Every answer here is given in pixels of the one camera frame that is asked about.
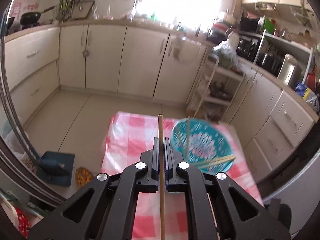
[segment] table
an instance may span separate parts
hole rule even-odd
[[[177,121],[178,119],[164,118],[164,137],[170,138],[171,131]],[[234,164],[227,174],[263,205],[234,128],[221,124],[213,126],[225,136],[236,156]],[[138,162],[142,152],[153,148],[153,140],[157,136],[158,117],[118,112],[110,119],[101,172],[114,175],[122,172],[127,166]],[[166,192],[165,221],[166,240],[188,239],[184,193]],[[132,239],[160,239],[159,193],[139,194]]]

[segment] black frying pan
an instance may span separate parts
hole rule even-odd
[[[43,12],[27,12],[21,15],[20,18],[20,24],[21,25],[31,25],[36,23],[40,17],[42,13],[45,13],[47,11],[50,11],[52,9],[54,9],[55,6],[51,6],[47,9],[45,9]]]

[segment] chopstick held by gripper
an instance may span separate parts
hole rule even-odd
[[[160,193],[160,230],[161,240],[165,240],[165,214],[164,214],[164,149],[163,149],[163,116],[158,116],[159,126],[159,193]]]

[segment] baseboard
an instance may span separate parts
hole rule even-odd
[[[74,92],[81,92],[81,93],[90,93],[90,94],[96,94],[96,95],[110,96],[110,97],[115,97],[115,98],[138,100],[141,102],[162,104],[165,106],[175,106],[175,107],[186,107],[187,106],[184,103],[174,103],[174,102],[163,101],[163,100],[154,100],[153,98],[145,98],[145,97],[139,97],[139,96],[122,94],[122,93],[97,90],[97,89],[76,88],[76,87],[69,87],[69,86],[64,86],[64,85],[61,85],[60,87],[61,87],[61,90],[66,90],[66,91],[74,91]]]
[[[38,114],[38,112],[41,110],[42,107],[44,107],[44,105],[55,95],[56,92],[58,92],[60,90],[60,86],[57,87],[50,95],[48,95],[46,97],[45,100],[42,101],[42,103],[33,111],[33,113],[29,116],[29,118],[24,122],[23,124],[23,129],[25,130],[28,125],[31,123],[31,121],[34,119],[34,117],[36,116],[36,114]]]

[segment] tile floor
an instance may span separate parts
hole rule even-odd
[[[26,127],[26,132],[39,154],[48,150],[76,154],[71,186],[51,185],[65,198],[77,190],[74,174],[78,167],[86,167],[94,175],[100,172],[109,121],[117,111],[154,116],[162,114],[177,119],[187,116],[181,107],[58,91]]]

